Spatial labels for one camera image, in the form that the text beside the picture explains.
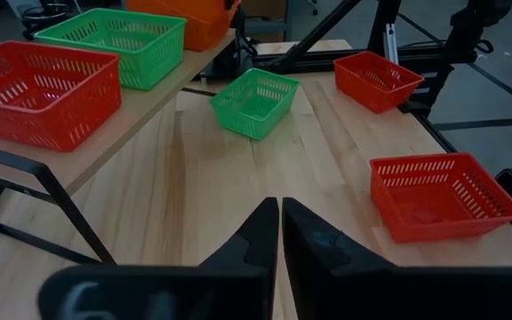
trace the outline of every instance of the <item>metal stand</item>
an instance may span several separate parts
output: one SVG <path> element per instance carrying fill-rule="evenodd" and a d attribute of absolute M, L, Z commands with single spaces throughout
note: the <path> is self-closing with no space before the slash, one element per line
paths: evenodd
<path fill-rule="evenodd" d="M 67 191 L 65 191 L 59 181 L 54 177 L 51 170 L 45 164 L 38 163 L 22 156 L 16 156 L 14 154 L 3 152 L 1 150 L 0 164 L 34 175 L 47 192 L 43 193 L 8 180 L 0 179 L 0 194 L 3 192 L 4 188 L 8 188 L 28 196 L 32 196 L 39 200 L 43 200 L 50 204 L 58 205 L 67 215 L 70 222 L 72 222 L 86 243 L 88 243 L 88 245 L 90 245 L 94 252 L 98 255 L 101 262 L 116 264 L 114 262 L 114 258 L 112 258 L 112 255 L 108 252 L 108 249 L 106 249 L 98 236 L 96 236 L 96 233 L 94 233 L 92 227 L 90 227 L 82 213 L 80 213 L 76 205 L 72 202 L 72 199 L 70 199 Z M 10 236 L 26 244 L 33 245 L 43 251 L 58 255 L 61 258 L 67 260 L 71 260 L 77 263 L 100 263 L 99 260 L 90 258 L 78 252 L 74 252 L 63 246 L 53 244 L 40 237 L 32 236 L 28 233 L 13 227 L 6 226 L 2 223 L 0 223 L 0 233 L 6 236 Z"/>

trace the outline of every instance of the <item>red basket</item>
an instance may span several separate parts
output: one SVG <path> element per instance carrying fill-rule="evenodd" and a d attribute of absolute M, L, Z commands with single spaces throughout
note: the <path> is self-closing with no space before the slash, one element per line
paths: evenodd
<path fill-rule="evenodd" d="M 511 197 L 470 154 L 371 160 L 371 197 L 398 243 L 478 236 L 512 221 Z"/>
<path fill-rule="evenodd" d="M 128 10 L 186 18 L 185 49 L 197 52 L 224 38 L 238 5 L 240 1 L 235 0 L 226 11 L 224 0 L 127 0 Z"/>
<path fill-rule="evenodd" d="M 424 81 L 422 76 L 373 52 L 361 52 L 334 63 L 337 87 L 374 113 L 406 102 Z"/>
<path fill-rule="evenodd" d="M 0 138 L 72 151 L 121 104 L 113 54 L 0 44 Z"/>

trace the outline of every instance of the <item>wooden board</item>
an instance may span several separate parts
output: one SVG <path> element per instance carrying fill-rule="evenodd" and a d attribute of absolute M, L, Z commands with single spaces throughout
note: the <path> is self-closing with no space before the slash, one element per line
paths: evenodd
<path fill-rule="evenodd" d="M 184 52 L 183 61 L 151 91 L 122 90 L 122 107 L 87 141 L 71 153 L 0 140 L 0 150 L 24 156 L 51 168 L 64 189 L 74 194 L 104 163 L 131 139 L 175 94 L 234 39 L 233 29 L 213 49 Z M 32 176 L 0 165 L 0 177 L 42 190 Z"/>
<path fill-rule="evenodd" d="M 370 198 L 369 159 L 443 150 L 413 117 L 357 105 L 330 73 L 298 78 L 290 114 L 260 142 L 220 128 L 208 97 L 180 92 L 74 194 L 118 262 L 196 265 L 265 196 L 293 196 L 399 265 L 512 265 L 510 226 L 469 239 L 395 244 Z M 203 88 L 217 92 L 222 84 Z M 93 256 L 53 205 L 5 192 L 0 220 Z M 274 317 L 296 320 L 282 252 L 280 245 Z M 69 265 L 0 235 L 0 319 L 36 319 L 40 285 Z"/>

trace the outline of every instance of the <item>wooden table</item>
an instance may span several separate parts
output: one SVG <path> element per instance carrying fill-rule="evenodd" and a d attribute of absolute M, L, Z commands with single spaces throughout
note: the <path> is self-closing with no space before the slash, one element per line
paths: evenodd
<path fill-rule="evenodd" d="M 259 50 L 285 47 L 263 44 Z M 341 41 L 316 46 L 346 48 Z M 395 244 L 370 198 L 368 161 L 444 151 L 412 116 L 397 110 L 374 115 L 357 105 L 335 88 L 332 73 L 295 77 L 301 87 L 292 111 L 263 141 L 223 130 L 209 97 L 180 92 L 94 175 L 73 179 L 80 186 L 69 190 L 78 189 L 75 203 L 119 263 L 196 265 L 265 196 L 292 196 L 398 265 L 512 266 L 510 226 L 476 238 Z M 224 85 L 188 87 L 217 92 Z M 7 192 L 0 220 L 92 254 L 52 205 Z M 291 320 L 296 315 L 282 251 L 280 245 L 274 314 Z M 36 318 L 39 286 L 68 265 L 0 236 L 0 319 Z"/>

